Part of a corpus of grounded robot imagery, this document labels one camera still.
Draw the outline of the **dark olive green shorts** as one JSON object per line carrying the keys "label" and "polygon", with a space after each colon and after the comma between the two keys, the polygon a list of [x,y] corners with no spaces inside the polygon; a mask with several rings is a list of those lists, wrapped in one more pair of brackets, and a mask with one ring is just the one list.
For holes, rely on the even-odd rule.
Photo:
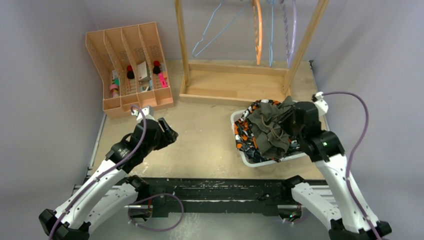
{"label": "dark olive green shorts", "polygon": [[299,145],[278,124],[279,119],[293,104],[292,97],[288,96],[283,102],[262,99],[249,106],[250,113],[246,119],[262,158],[279,162],[298,152]]}

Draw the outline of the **orange camouflage shorts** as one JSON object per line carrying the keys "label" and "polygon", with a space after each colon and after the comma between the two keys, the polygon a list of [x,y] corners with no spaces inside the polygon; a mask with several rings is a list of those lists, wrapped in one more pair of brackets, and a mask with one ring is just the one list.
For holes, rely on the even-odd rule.
{"label": "orange camouflage shorts", "polygon": [[249,148],[258,150],[256,143],[254,143],[254,137],[251,132],[249,123],[246,119],[247,115],[251,112],[249,107],[243,111],[241,117],[234,121],[235,145],[236,149],[241,152],[245,152]]}

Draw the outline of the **light blue hanger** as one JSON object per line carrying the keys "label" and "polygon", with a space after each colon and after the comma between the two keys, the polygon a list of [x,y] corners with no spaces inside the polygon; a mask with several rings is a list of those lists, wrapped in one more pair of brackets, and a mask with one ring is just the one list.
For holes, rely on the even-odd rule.
{"label": "light blue hanger", "polygon": [[195,43],[194,47],[191,50],[191,56],[197,58],[201,55],[210,45],[217,41],[217,39],[225,33],[234,22],[240,17],[240,15],[248,7],[249,3],[247,0],[239,0],[242,6],[239,10],[230,14],[230,17],[226,17],[222,9],[229,7],[230,4],[235,4],[235,0],[220,0],[217,7],[211,13],[208,22],[202,32],[201,37]]}

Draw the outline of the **orange hanger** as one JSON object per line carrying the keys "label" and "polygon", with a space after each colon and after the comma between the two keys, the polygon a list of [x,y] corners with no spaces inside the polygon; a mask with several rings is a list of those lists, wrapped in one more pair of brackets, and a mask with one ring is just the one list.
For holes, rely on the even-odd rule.
{"label": "orange hanger", "polygon": [[255,56],[256,64],[261,64],[263,50],[263,17],[262,8],[259,0],[251,1],[254,19],[254,39],[255,39]]}

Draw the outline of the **purple hanger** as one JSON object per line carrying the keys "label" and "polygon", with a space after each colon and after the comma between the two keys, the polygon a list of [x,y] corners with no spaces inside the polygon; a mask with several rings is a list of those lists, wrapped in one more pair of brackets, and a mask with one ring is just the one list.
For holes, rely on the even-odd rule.
{"label": "purple hanger", "polygon": [[292,27],[289,26],[288,21],[288,8],[286,6],[286,1],[280,1],[282,14],[283,14],[283,23],[284,23],[284,36],[285,36],[285,49],[287,57],[287,66],[290,68],[294,60],[294,53],[296,48],[296,36],[297,36],[297,21],[298,21],[298,11],[296,0],[292,0]]}

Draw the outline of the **grey leaf pattern shorts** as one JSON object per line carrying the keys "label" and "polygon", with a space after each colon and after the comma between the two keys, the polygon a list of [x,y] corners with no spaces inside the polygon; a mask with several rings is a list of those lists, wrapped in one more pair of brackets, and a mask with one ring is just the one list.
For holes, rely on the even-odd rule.
{"label": "grey leaf pattern shorts", "polygon": [[272,157],[267,158],[262,156],[257,149],[248,148],[247,151],[241,151],[245,155],[245,158],[249,163],[259,164],[259,163],[279,163],[282,161],[292,160],[296,158],[303,157],[305,154],[300,151],[299,147],[290,147],[286,153],[282,155],[282,157]]}

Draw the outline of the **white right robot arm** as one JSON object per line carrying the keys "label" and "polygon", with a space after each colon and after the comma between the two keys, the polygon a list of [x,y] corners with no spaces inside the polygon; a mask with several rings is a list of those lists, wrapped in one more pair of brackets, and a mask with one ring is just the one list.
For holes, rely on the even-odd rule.
{"label": "white right robot arm", "polygon": [[278,121],[284,132],[296,138],[302,152],[323,175],[335,205],[315,193],[299,175],[283,182],[280,196],[307,208],[327,228],[332,240],[381,240],[392,233],[390,224],[371,210],[351,174],[338,136],[322,129],[322,110],[313,102],[296,102]]}

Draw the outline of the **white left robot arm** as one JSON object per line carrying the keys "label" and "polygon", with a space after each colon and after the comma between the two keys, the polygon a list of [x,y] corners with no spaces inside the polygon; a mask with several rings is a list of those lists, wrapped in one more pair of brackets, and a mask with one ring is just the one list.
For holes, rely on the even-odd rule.
{"label": "white left robot arm", "polygon": [[50,240],[87,240],[105,220],[127,205],[142,205],[165,192],[151,194],[141,177],[127,176],[152,151],[178,137],[164,118],[141,119],[133,132],[115,143],[95,173],[63,204],[38,217]]}

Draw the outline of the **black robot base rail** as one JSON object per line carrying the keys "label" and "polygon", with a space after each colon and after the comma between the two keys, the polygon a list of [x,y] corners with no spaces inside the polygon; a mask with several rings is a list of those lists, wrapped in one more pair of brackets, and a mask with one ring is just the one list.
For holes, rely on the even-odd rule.
{"label": "black robot base rail", "polygon": [[145,177],[136,204],[126,206],[135,219],[166,218],[170,213],[261,214],[296,221],[309,215],[289,188],[294,179]]}

